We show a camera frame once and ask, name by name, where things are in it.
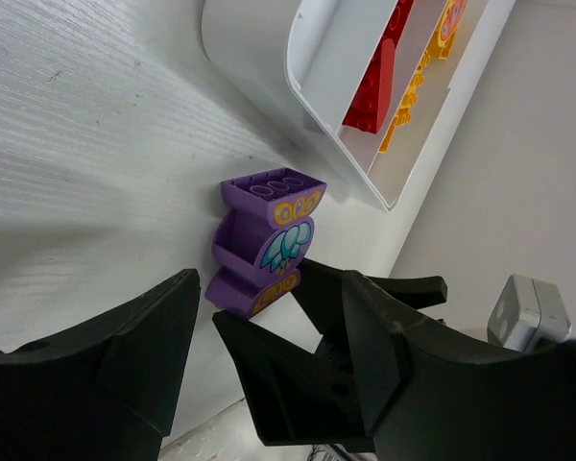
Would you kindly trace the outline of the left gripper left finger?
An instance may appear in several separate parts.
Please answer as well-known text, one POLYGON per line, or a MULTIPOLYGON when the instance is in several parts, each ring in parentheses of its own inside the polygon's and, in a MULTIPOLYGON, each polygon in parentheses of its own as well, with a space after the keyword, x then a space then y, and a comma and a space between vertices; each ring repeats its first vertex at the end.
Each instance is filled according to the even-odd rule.
POLYGON ((155 460, 172 430, 201 286, 184 269, 0 352, 0 460, 155 460))

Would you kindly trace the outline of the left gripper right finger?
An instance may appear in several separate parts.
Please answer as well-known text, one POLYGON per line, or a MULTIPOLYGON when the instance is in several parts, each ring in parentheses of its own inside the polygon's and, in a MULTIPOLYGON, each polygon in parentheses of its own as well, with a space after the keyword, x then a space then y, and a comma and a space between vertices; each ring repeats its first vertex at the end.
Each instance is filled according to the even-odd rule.
POLYGON ((366 433, 381 460, 576 460, 576 340, 514 352, 370 279, 342 279, 366 433))

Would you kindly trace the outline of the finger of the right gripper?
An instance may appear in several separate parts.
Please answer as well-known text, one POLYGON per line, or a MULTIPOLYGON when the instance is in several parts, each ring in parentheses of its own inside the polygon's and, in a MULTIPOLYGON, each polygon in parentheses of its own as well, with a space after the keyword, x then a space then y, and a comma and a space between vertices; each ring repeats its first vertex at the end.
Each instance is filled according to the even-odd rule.
POLYGON ((370 444, 353 375, 230 312, 212 321, 264 446, 370 444))
MULTIPOLYGON (((300 284, 292 295, 323 338, 333 345, 346 346, 348 337, 342 299, 345 270, 305 258, 299 265, 300 284)), ((391 279, 368 276, 373 283, 398 301, 415 309, 447 301, 447 284, 440 276, 391 279)))

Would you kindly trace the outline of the purple lego stack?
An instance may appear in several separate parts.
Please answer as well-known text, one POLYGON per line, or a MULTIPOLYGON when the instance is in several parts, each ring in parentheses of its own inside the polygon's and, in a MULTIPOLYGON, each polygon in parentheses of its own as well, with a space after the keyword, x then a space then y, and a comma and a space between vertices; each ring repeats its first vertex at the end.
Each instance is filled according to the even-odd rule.
POLYGON ((221 182, 228 214, 212 239, 219 270, 205 298, 250 319, 296 288, 315 231, 311 214, 326 189, 325 182, 287 167, 221 182))

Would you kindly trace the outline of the red lego stack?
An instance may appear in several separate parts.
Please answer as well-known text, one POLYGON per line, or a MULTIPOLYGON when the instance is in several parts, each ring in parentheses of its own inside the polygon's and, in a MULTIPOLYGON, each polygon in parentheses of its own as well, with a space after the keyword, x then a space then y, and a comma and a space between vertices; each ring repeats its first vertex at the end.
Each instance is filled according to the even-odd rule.
POLYGON ((378 133, 391 103, 396 48, 414 5, 400 0, 372 55, 344 117, 343 126, 365 133, 378 133))

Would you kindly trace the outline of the yellow lego bricks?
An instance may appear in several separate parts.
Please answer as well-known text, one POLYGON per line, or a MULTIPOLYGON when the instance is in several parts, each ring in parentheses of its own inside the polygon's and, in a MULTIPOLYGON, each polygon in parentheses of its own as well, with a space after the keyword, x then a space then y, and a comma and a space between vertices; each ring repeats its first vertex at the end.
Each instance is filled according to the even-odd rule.
POLYGON ((387 130, 382 143, 379 146, 378 153, 386 153, 392 142, 396 128, 407 125, 412 120, 412 106, 418 101, 417 90, 423 83, 423 70, 431 62, 431 55, 425 50, 420 58, 420 62, 411 77, 410 83, 405 90, 399 106, 393 116, 389 129, 387 130))

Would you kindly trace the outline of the yellow round printed lego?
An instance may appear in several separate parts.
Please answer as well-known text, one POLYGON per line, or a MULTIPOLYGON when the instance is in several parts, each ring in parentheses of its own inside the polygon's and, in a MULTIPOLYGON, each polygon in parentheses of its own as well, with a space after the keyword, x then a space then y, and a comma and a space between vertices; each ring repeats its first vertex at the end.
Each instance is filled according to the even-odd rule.
POLYGON ((468 0, 448 0, 427 47, 432 58, 445 60, 449 57, 468 0))

